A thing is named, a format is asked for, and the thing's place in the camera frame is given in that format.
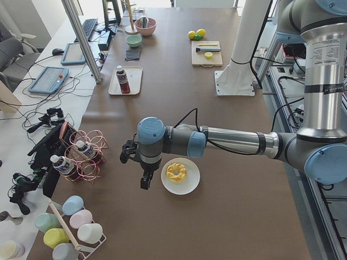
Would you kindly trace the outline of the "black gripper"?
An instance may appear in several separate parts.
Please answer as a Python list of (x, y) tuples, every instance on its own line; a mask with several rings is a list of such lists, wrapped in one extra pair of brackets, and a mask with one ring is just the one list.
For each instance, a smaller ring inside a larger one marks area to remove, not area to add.
[(135, 141), (136, 133), (132, 135), (132, 138), (128, 140), (123, 146), (120, 154), (120, 162), (122, 164), (127, 163), (129, 159), (140, 163), (144, 170), (143, 177), (140, 180), (140, 188), (148, 190), (153, 177), (155, 169), (140, 158), (139, 143)]

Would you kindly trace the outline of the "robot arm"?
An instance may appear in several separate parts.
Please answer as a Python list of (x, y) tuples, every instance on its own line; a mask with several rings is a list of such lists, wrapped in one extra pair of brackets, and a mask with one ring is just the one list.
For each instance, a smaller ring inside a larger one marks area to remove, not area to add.
[(341, 129), (345, 90), (346, 1), (281, 1), (277, 39), (306, 43), (304, 122), (296, 133), (269, 134), (141, 120), (123, 145), (120, 161), (139, 162), (148, 189), (163, 153), (199, 158), (207, 146), (278, 159), (324, 185), (346, 179), (346, 133)]

